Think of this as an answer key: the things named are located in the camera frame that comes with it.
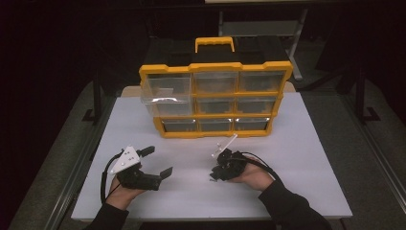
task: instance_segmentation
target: black sleeve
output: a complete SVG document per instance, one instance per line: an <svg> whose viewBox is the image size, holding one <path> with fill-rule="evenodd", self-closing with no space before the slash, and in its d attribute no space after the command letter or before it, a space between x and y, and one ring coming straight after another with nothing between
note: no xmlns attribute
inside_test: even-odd
<svg viewBox="0 0 406 230"><path fill-rule="evenodd" d="M123 228L127 216L128 211L123 211L104 203L95 219L85 230L120 230Z"/></svg>
<svg viewBox="0 0 406 230"><path fill-rule="evenodd" d="M269 215L283 230L328 230L328 221L310 208L308 201L274 181L259 196Z"/></svg>

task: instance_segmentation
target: white table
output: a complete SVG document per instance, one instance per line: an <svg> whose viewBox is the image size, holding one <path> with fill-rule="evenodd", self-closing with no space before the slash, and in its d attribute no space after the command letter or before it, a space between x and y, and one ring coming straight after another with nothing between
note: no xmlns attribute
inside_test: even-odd
<svg viewBox="0 0 406 230"><path fill-rule="evenodd" d="M244 184L213 182L211 154L224 137L164 139L139 98L119 98L87 174L72 219L91 220L101 208L100 184L108 160L127 145L137 150L155 146L142 159L144 173L173 167L160 190L138 196L129 206L130 219L141 221L270 219L259 192ZM308 199L328 219L351 217L350 207L299 93L284 93L271 135L237 138L231 150L249 151L267 162L285 186Z"/></svg>

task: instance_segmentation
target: floor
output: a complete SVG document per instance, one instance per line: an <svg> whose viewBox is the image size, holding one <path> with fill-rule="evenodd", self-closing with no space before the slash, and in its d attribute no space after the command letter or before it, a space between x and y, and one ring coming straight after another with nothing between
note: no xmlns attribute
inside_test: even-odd
<svg viewBox="0 0 406 230"><path fill-rule="evenodd" d="M296 60L304 79L290 80L296 88L309 85L327 74L314 69L323 47L324 42L319 40L300 42ZM373 107L380 121L360 125L352 111L354 92L352 90L344 96L337 94L334 87L338 80L331 80L313 91L302 92L328 160L353 211L352 218L331 220L330 223L335 230L405 229L405 210L399 205L388 183L376 156L376 147L383 152L399 181L406 184L406 168L403 167L406 164L406 127L388 107L380 90L369 81L366 82L366 106ZM85 146L95 147L102 135L102 128L97 129L97 126L82 120L87 109L93 105L92 93L92 84L82 90L46 159L48 164L44 165L49 167L41 168L10 229L44 229L44 226L53 226L49 229L81 229L86 226L86 223L70 219L76 202L74 195L78 191L74 190L71 193L73 197L63 204L60 198L66 183L58 181L66 181L72 176L73 166L80 153L92 151L91 148L85 149ZM108 113L113 103L114 99L103 98L103 111ZM103 126L104 120L101 118L99 127ZM375 145L371 144L366 131L373 137ZM91 158L86 158L81 165L82 172L76 174L77 188L90 164ZM55 186L51 191L44 192L43 184L53 172ZM60 208L59 218L50 221L48 217L55 214L55 203L59 204L58 207L65 205L65 209ZM140 224L129 219L124 229L138 229Z"/></svg>

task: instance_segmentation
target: yellow organizer box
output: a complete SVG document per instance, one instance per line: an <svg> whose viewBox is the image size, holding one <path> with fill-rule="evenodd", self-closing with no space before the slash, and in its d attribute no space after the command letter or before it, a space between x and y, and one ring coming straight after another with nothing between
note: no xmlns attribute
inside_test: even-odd
<svg viewBox="0 0 406 230"><path fill-rule="evenodd" d="M165 138L265 136L292 69L275 36L153 39L141 100Z"/></svg>

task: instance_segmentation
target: hand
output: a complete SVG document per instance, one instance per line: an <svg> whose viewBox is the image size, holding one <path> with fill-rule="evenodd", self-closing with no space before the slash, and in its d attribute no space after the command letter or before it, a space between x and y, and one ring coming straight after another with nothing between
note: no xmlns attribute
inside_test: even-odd
<svg viewBox="0 0 406 230"><path fill-rule="evenodd" d="M114 179L111 182L111 186L110 186L110 193L117 186L119 186L119 187L117 187L117 189L114 190L113 193L111 193L111 195L107 198L107 200L105 202L110 204L111 206L114 206L121 210L126 210L128 205L131 203L131 201L135 197L137 197L138 195L140 195L146 191L146 190L137 190L137 189L135 189L135 190L127 189L119 184L120 184L120 181L117 179L117 176L114 176Z"/></svg>
<svg viewBox="0 0 406 230"><path fill-rule="evenodd" d="M269 185L274 182L274 179L269 173L260 167L248 163L245 166L244 172L239 177L229 180L236 183L245 183L254 190L264 191Z"/></svg>

